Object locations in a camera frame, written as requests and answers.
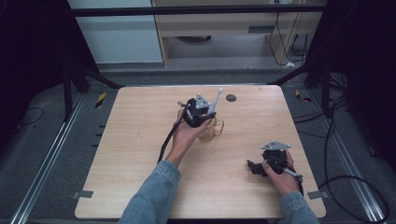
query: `hand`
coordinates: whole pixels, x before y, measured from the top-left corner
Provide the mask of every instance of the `hand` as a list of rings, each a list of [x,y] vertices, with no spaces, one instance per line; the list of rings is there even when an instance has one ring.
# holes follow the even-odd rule
[[[175,124],[180,120],[183,111],[184,109],[178,110]],[[209,123],[210,119],[201,124],[201,126],[192,128],[186,122],[182,122],[173,134],[172,149],[166,160],[171,161],[175,166],[179,166],[187,150],[194,143],[195,138],[207,128]]]
[[[288,150],[286,150],[286,157],[288,163],[290,165],[293,165],[293,159],[291,158],[291,155]],[[297,180],[294,176],[289,175],[286,172],[283,172],[281,175],[275,173],[275,171],[272,169],[270,165],[267,163],[262,164],[262,168],[264,168],[265,173],[268,174],[268,177],[270,177],[271,181],[275,185],[277,191],[279,192],[280,195],[285,195],[294,191],[299,191],[298,185],[297,185]]]

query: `floor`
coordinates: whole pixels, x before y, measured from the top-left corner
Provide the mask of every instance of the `floor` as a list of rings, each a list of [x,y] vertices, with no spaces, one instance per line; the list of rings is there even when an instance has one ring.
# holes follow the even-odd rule
[[[297,41],[295,49],[303,43]],[[253,36],[212,36],[208,41],[199,38],[174,38],[166,67],[136,67],[129,72],[104,72],[109,79],[127,86],[139,85],[190,85],[190,84],[265,84],[285,76],[294,67],[279,65],[272,57],[272,51],[264,35]],[[334,75],[346,82],[342,75]],[[91,167],[101,133],[111,111],[117,90],[111,90],[96,80],[88,78],[91,89],[88,93],[76,93],[73,98],[81,101],[79,113],[67,131],[67,138],[59,142],[60,150],[51,154],[53,160],[45,172],[40,191],[32,193],[33,204],[23,207],[29,223],[114,223],[117,220],[79,220],[74,215],[77,200],[73,193],[82,190]],[[300,75],[282,86],[290,113],[295,120],[311,118],[320,111],[320,86],[305,90]],[[311,103],[296,97],[300,90]],[[100,108],[95,108],[102,92],[106,99]],[[325,172],[329,177],[357,175],[374,185],[390,207],[388,223],[396,223],[393,208],[396,206],[396,175],[380,156],[373,157],[370,146],[360,131],[353,114],[344,105],[342,93],[332,90],[334,102],[341,102],[334,112],[335,131],[326,141],[331,121],[319,116],[307,122],[296,122],[306,156],[318,184],[323,183]],[[31,109],[21,122],[8,145],[8,154],[0,163],[0,223],[9,221],[21,208],[23,199],[34,182],[36,174],[42,171],[43,161],[48,161],[50,149],[64,119],[62,86],[39,93],[31,103]],[[378,194],[350,178],[332,182],[333,197],[347,210],[359,218],[367,219],[371,209],[380,208],[385,213],[386,206]],[[333,198],[324,199],[327,215],[321,223],[361,223],[347,214]],[[253,223],[257,220],[244,220]]]

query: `wooden table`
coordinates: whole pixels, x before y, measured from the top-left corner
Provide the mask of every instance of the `wooden table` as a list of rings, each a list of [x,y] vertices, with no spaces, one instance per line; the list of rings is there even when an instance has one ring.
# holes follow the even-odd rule
[[[318,217],[321,199],[309,200],[317,190],[300,138],[278,86],[221,86],[217,106],[224,120],[221,136],[209,143],[196,140],[179,166],[183,174],[170,218],[282,217],[279,196],[268,178],[253,175],[247,160],[262,162],[263,145],[276,140],[291,145],[304,192]],[[120,89],[80,198],[79,218],[119,218],[143,181],[154,169],[161,146],[180,109],[201,93],[212,102],[219,86],[127,87]],[[234,94],[235,102],[226,96]],[[164,158],[172,145],[170,141]]]

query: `denim sleeve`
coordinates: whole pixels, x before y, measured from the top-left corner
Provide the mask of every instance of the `denim sleeve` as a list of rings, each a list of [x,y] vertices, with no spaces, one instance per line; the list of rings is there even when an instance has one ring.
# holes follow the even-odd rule
[[[181,173],[170,161],[161,161],[129,201],[119,223],[166,223]]]
[[[305,198],[298,191],[286,194],[280,199],[280,210],[285,217],[285,223],[319,224],[314,212],[312,212]]]

